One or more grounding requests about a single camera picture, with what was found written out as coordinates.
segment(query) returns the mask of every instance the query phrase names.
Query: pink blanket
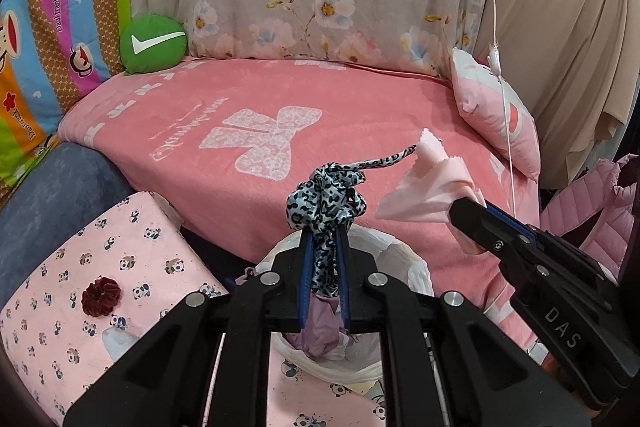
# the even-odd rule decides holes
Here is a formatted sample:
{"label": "pink blanket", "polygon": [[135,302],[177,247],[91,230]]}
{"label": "pink blanket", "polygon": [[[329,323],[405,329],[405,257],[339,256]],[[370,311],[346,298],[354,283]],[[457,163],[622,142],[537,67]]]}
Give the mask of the pink blanket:
{"label": "pink blanket", "polygon": [[[258,262],[289,233],[287,196],[313,169],[393,154],[425,127],[465,159],[488,201],[510,210],[508,168],[460,118],[452,89],[430,77],[308,60],[192,60],[114,76],[66,115],[58,133],[104,153],[136,190],[162,194],[189,229]],[[412,161],[367,171],[358,190],[369,211],[357,222],[406,242],[427,261],[437,295],[461,291],[529,346],[493,255],[465,255],[443,223],[374,218]],[[517,174],[515,188],[518,219],[538,225],[537,185]]]}

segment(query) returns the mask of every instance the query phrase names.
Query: green round pillow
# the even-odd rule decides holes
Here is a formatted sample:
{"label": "green round pillow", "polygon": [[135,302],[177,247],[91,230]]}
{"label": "green round pillow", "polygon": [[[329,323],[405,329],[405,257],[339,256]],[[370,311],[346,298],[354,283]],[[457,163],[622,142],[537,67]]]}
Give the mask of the green round pillow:
{"label": "green round pillow", "polygon": [[133,20],[120,37],[120,60],[126,74],[173,68],[186,50],[187,36],[182,25],[161,15]]}

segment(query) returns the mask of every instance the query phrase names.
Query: pink puffer vest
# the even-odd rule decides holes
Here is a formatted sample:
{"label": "pink puffer vest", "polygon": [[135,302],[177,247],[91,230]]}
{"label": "pink puffer vest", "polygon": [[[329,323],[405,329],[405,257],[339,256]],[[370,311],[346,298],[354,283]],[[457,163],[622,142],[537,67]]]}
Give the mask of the pink puffer vest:
{"label": "pink puffer vest", "polygon": [[611,270],[617,278],[631,236],[631,207],[636,184],[618,186],[620,169],[637,158],[629,154],[618,162],[599,160],[583,177],[555,195],[540,215],[540,228],[555,235],[574,230],[602,211],[580,249]]}

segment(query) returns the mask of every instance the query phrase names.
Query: leopard print headband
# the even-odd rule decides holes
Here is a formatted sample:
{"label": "leopard print headband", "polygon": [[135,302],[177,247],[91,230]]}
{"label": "leopard print headband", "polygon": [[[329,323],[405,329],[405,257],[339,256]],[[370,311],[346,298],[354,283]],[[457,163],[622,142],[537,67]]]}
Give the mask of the leopard print headband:
{"label": "leopard print headband", "polygon": [[338,272],[334,233],[364,214],[367,203],[355,186],[366,180],[364,169],[390,167],[415,151],[415,145],[402,152],[364,162],[341,165],[327,163],[311,173],[287,198],[287,220],[292,229],[309,227],[315,240],[311,291],[335,297],[338,294]]}

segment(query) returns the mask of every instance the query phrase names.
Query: silver screw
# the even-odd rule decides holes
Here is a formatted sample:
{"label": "silver screw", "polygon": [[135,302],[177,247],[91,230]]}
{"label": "silver screw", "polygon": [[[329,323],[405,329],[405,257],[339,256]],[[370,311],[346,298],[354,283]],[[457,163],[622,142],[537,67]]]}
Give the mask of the silver screw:
{"label": "silver screw", "polygon": [[191,308],[197,308],[198,306],[202,306],[205,300],[206,300],[206,297],[202,293],[193,292],[187,295],[184,302],[185,304],[187,304],[187,306],[190,306]]}
{"label": "silver screw", "polygon": [[367,280],[373,286],[384,286],[388,282],[389,277],[380,272],[373,272],[367,277]]}
{"label": "silver screw", "polygon": [[444,301],[449,306],[460,306],[465,301],[462,293],[459,292],[447,292],[444,294]]}
{"label": "silver screw", "polygon": [[260,282],[265,286],[273,286],[280,282],[280,276],[276,272],[265,272],[260,275]]}

